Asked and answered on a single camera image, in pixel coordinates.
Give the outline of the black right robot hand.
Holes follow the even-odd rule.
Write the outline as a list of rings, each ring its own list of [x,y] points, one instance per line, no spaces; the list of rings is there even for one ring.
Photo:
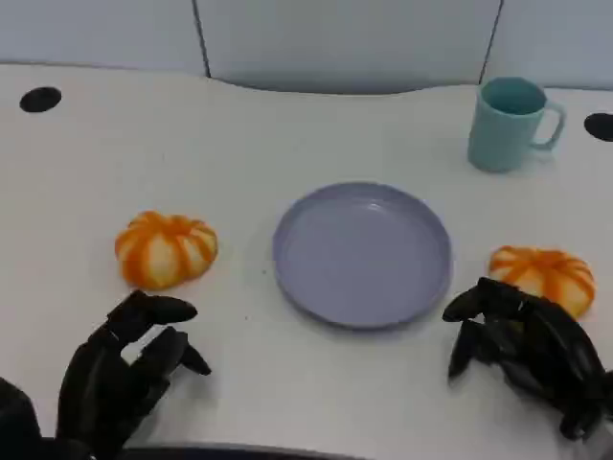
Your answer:
[[[588,334],[562,306],[482,277],[444,309],[460,329],[447,377],[471,361],[499,367],[506,383],[556,409],[559,431],[586,440],[612,418],[612,374]]]

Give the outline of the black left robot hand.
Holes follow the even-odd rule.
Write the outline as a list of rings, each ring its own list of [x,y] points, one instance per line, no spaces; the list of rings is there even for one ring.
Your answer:
[[[196,316],[187,301],[132,291],[75,351],[59,391],[57,437],[111,459],[168,391],[177,368],[210,375],[188,335],[173,327]]]

